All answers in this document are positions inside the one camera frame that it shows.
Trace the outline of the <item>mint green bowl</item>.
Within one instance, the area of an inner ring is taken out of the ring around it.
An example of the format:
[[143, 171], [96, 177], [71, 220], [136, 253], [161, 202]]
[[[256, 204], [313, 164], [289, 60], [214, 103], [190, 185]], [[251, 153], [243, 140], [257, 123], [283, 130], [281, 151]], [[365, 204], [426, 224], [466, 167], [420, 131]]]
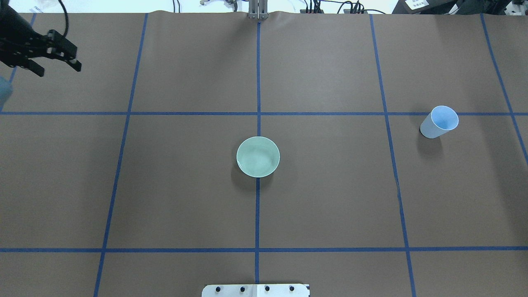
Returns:
[[278, 146], [266, 137], [250, 137], [236, 151], [239, 169], [250, 177], [267, 177], [274, 173], [281, 160]]

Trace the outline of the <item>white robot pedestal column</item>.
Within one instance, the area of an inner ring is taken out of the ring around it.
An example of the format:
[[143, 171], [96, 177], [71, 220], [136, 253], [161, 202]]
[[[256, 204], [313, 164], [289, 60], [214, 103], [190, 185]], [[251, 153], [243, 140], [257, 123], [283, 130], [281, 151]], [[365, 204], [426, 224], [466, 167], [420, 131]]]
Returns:
[[309, 285], [293, 284], [218, 284], [203, 288], [202, 297], [309, 297]]

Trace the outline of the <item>aluminium frame post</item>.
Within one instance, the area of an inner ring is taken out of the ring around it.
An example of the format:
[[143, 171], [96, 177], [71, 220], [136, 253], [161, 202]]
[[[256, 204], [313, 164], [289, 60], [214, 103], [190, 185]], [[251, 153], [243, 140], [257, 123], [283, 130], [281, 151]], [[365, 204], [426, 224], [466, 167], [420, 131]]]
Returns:
[[268, 19], [268, 0], [248, 0], [248, 18], [264, 20]]

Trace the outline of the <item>light blue plastic cup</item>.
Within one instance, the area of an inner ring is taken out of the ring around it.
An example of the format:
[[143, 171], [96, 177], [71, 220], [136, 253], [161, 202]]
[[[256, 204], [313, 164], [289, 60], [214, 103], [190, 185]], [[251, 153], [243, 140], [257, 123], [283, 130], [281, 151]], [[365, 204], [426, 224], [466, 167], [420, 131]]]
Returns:
[[454, 130], [460, 122], [458, 114], [448, 106], [436, 106], [420, 125], [420, 133], [428, 138], [440, 137]]

